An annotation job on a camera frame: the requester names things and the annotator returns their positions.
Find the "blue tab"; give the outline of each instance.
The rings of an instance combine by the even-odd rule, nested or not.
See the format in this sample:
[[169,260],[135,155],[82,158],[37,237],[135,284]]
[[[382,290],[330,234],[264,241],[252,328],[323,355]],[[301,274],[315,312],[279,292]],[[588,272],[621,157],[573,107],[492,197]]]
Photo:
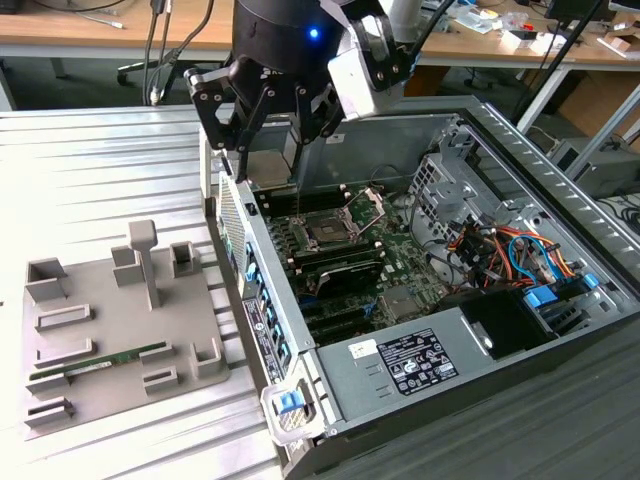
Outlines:
[[276,313],[273,311],[273,308],[267,308],[267,317],[269,319],[269,324],[272,325],[275,320]]
[[525,298],[533,308],[543,307],[558,300],[556,294],[553,293],[551,289],[546,285],[532,288],[531,290],[529,290]]
[[302,392],[300,392],[299,390],[283,393],[279,398],[276,398],[273,403],[276,407],[276,412],[278,412],[278,415],[293,412],[294,410],[298,410],[305,405],[304,397],[302,396]]
[[253,282],[256,279],[256,273],[258,271],[258,266],[255,262],[249,264],[246,273],[244,274],[244,278],[247,279],[247,282]]
[[584,276],[584,283],[586,283],[589,288],[596,288],[600,285],[600,280],[598,280],[593,273],[587,273]]
[[274,336],[276,339],[276,342],[278,342],[280,340],[280,338],[282,337],[282,330],[280,330],[280,325],[276,325],[273,329],[274,331]]

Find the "blue drive bracket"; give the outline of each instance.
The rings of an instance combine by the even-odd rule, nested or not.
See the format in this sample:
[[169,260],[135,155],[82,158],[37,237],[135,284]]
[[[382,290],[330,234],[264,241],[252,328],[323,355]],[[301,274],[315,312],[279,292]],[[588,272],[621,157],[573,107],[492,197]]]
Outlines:
[[587,273],[584,276],[583,281],[587,285],[587,287],[589,287],[592,290],[596,288],[598,285],[600,285],[600,280],[598,280],[593,273]]
[[533,308],[540,308],[558,300],[553,291],[547,286],[532,288],[524,297]]

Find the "desk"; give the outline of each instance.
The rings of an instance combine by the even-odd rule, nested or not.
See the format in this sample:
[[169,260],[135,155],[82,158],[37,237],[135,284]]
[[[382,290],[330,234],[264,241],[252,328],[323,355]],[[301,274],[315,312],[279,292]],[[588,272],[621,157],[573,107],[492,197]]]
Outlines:
[[[489,5],[492,0],[478,2]],[[169,46],[177,46],[200,22],[205,0],[176,2],[169,32]],[[495,7],[499,13],[522,11],[529,14],[536,29],[545,30],[553,23],[530,8],[513,0]],[[142,58],[149,27],[150,9],[145,0],[129,0],[119,6],[119,21],[125,29],[91,22],[72,14],[52,12],[26,2],[25,10],[17,16],[0,16],[0,57],[48,58]],[[219,61],[227,57],[231,48],[233,0],[216,0],[209,24],[183,53],[189,60]],[[156,32],[156,42],[161,29]],[[585,43],[572,48],[565,62],[551,77],[547,86],[527,111],[519,127],[526,130],[562,80],[571,70],[640,71],[640,61],[626,61],[599,45],[597,35],[585,34]],[[509,51],[500,45],[500,34],[486,35],[452,23],[451,33],[435,33],[423,47],[420,65],[538,68],[542,56],[530,50]],[[8,109],[9,100],[2,98],[0,111]]]

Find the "metal worktable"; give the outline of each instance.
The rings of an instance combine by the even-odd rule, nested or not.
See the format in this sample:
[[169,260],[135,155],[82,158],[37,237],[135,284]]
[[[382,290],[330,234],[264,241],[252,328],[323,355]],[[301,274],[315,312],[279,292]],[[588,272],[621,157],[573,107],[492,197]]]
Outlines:
[[[0,117],[0,472],[18,468],[20,477],[39,479],[280,478],[200,210],[197,128],[186,106]],[[161,246],[187,236],[203,253],[231,379],[23,442],[13,399],[21,388],[24,260],[54,252],[63,263],[107,257],[122,243],[120,225],[147,215]],[[553,372],[318,478],[638,478],[639,340],[636,322]]]
[[[186,472],[189,478],[281,478],[200,207],[195,111],[9,115],[0,117],[0,200],[9,227],[0,239],[0,471],[18,468],[21,477],[40,479]],[[159,247],[191,240],[200,251],[231,378],[24,442],[24,412],[14,401],[23,388],[17,359],[24,261],[53,254],[63,264],[107,258],[111,246],[122,244],[126,222],[145,217],[155,220]]]

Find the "floor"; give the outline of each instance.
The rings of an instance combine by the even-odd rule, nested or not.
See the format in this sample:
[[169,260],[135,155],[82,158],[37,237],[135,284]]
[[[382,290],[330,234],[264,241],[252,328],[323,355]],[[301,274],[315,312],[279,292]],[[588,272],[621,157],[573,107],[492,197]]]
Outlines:
[[[57,79],[51,63],[44,58],[9,58],[4,62],[7,82],[19,110],[139,106],[142,73],[129,74],[129,86],[123,87],[116,81],[118,67],[130,63],[133,60],[64,59],[68,77]],[[469,86],[472,73],[466,68],[450,69],[438,94],[476,95],[492,103],[505,116],[511,116],[525,89],[516,79],[518,71],[476,69],[473,85]],[[177,79],[167,103],[180,105],[189,102],[186,84]],[[535,125],[556,138],[582,136],[559,115],[543,114]],[[548,151],[554,144],[536,129],[531,130],[530,138],[543,151]]]

